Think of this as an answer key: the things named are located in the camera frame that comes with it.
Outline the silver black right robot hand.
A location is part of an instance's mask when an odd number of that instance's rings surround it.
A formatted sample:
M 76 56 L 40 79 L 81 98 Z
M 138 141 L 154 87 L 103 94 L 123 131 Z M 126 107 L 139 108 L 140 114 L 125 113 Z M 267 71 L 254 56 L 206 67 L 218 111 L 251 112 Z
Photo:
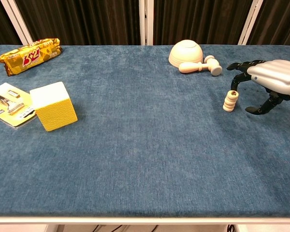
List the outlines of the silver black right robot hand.
M 236 91 L 239 83 L 252 80 L 269 93 L 269 98 L 260 107 L 247 107 L 245 110 L 254 115 L 264 115 L 282 101 L 290 101 L 290 61 L 275 59 L 271 61 L 254 60 L 232 63 L 227 70 L 240 70 L 231 83 Z

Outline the wooden toy hammer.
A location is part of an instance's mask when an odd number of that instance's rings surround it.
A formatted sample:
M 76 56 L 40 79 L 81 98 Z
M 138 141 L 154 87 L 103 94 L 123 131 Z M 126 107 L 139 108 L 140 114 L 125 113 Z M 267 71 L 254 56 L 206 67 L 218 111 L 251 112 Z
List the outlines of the wooden toy hammer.
M 179 65 L 181 73 L 201 72 L 204 70 L 208 70 L 213 76 L 218 76 L 222 73 L 222 67 L 213 55 L 206 56 L 204 63 L 183 62 Z

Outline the beige upturned bowl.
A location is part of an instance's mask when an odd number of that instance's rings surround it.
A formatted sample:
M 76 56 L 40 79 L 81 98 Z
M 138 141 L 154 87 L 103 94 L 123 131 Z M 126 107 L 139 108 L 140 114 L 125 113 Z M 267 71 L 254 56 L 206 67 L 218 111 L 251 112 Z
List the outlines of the beige upturned bowl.
M 203 63 L 203 51 L 195 41 L 182 40 L 172 47 L 168 61 L 177 68 L 184 62 Z

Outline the blue fabric table cover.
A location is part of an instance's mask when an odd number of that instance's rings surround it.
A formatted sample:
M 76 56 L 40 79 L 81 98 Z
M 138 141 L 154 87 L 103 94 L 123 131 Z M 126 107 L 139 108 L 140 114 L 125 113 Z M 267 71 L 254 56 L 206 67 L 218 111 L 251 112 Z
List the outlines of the blue fabric table cover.
M 0 45 L 0 55 L 13 50 Z M 0 216 L 288 217 L 290 101 L 249 81 L 222 108 L 236 71 L 181 74 L 170 46 L 65 46 L 0 84 L 63 82 L 78 120 L 0 121 Z

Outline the yellow white cube box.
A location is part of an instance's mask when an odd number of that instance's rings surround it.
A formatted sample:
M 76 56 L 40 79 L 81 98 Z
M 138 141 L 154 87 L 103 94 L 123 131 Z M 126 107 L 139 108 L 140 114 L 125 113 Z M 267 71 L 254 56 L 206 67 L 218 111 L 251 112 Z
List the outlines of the yellow white cube box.
M 46 131 L 53 131 L 78 120 L 70 96 L 62 82 L 29 91 L 33 109 Z

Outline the gold biscuit pack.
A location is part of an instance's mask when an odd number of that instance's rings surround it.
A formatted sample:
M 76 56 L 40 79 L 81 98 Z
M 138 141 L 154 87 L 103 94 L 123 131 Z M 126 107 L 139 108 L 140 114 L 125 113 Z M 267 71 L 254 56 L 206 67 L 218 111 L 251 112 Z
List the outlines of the gold biscuit pack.
M 61 54 L 60 40 L 49 38 L 37 40 L 0 55 L 8 76 L 17 75 Z

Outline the razor in blister pack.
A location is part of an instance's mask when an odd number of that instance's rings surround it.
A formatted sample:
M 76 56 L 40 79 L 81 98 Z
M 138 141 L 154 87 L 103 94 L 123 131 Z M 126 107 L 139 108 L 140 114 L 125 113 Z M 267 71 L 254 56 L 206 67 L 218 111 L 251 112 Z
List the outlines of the razor in blister pack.
M 17 129 L 35 118 L 29 93 L 8 83 L 0 85 L 0 121 Z

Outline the white partition post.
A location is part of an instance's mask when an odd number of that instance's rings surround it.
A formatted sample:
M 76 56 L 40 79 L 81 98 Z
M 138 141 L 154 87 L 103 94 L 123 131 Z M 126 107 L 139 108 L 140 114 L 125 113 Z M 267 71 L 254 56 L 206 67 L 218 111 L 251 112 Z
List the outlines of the white partition post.
M 153 45 L 154 0 L 138 0 L 141 45 Z
M 250 34 L 252 32 L 252 29 L 254 27 L 254 24 L 256 22 L 256 19 L 258 17 L 259 11 L 262 7 L 263 0 L 253 0 L 250 10 L 248 12 L 244 27 L 242 29 L 238 45 L 246 45 L 248 42 L 248 39 L 250 37 Z
M 0 0 L 23 45 L 33 43 L 31 34 L 15 0 Z

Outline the white table frame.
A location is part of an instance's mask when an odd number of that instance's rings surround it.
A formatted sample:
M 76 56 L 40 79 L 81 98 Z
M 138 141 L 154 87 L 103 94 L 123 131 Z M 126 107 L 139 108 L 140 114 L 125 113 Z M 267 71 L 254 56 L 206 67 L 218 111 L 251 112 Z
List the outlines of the white table frame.
M 290 224 L 290 217 L 0 217 L 0 224 L 214 225 Z

